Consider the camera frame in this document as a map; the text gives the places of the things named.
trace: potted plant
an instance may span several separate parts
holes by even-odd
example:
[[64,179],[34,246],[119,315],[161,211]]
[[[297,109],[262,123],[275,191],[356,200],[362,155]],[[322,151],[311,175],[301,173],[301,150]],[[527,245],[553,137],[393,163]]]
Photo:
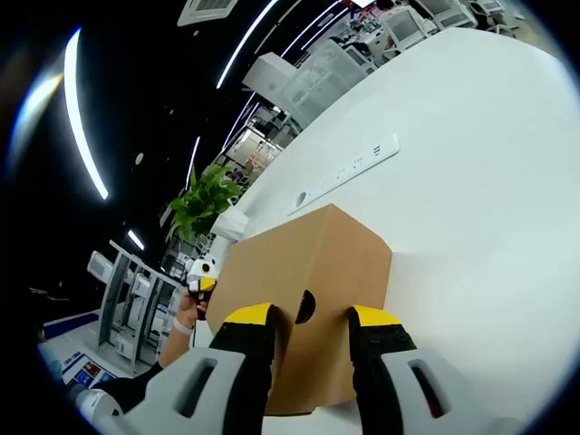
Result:
[[175,231],[179,237],[189,241],[191,234],[207,234],[219,214],[230,207],[229,200],[242,193],[234,181],[223,180],[231,168],[214,166],[209,168],[199,180],[195,170],[191,171],[189,190],[180,198],[171,201],[175,216],[167,240],[171,240]]

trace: white desk surface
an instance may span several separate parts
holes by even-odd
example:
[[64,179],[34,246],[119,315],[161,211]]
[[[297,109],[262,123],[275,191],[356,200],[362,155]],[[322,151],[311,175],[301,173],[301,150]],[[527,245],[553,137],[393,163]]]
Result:
[[[288,217],[304,188],[397,133],[401,152]],[[554,57],[449,29],[387,63],[308,127],[242,197],[251,237],[329,203],[379,234],[385,309],[497,415],[528,421],[580,336],[580,103]],[[360,433],[356,408],[268,418],[265,433]]]

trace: electrical outlet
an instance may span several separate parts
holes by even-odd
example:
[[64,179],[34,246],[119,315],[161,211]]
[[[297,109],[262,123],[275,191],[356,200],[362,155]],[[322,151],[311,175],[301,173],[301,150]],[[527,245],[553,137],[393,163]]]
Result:
[[366,170],[378,165],[384,160],[394,156],[401,149],[399,144],[399,137],[393,133],[391,140],[387,143],[373,144],[366,148],[366,150],[358,154],[351,161],[333,173],[327,175],[318,183],[314,184],[312,189],[300,192],[295,207],[290,210],[290,215],[298,211],[300,208],[306,207],[311,202],[319,199],[328,192],[342,186],[342,184],[361,175]]

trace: brown cardboard box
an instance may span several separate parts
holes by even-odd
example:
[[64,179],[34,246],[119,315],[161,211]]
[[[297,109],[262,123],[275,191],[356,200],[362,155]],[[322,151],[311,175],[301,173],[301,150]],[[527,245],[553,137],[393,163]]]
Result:
[[[345,314],[354,304],[384,306],[391,257],[380,237],[334,205],[231,247],[208,322],[215,333],[243,306],[271,302],[281,310],[266,414],[306,413],[355,397]],[[298,316],[306,290],[314,304],[305,297]]]

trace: person's hand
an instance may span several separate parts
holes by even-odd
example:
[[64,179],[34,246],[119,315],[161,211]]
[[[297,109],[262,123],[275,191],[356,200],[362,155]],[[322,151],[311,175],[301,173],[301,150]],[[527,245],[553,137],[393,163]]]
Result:
[[192,328],[195,321],[198,320],[198,309],[205,312],[208,309],[208,303],[196,304],[196,300],[189,294],[188,289],[183,287],[178,312],[175,314],[178,321],[186,328]]

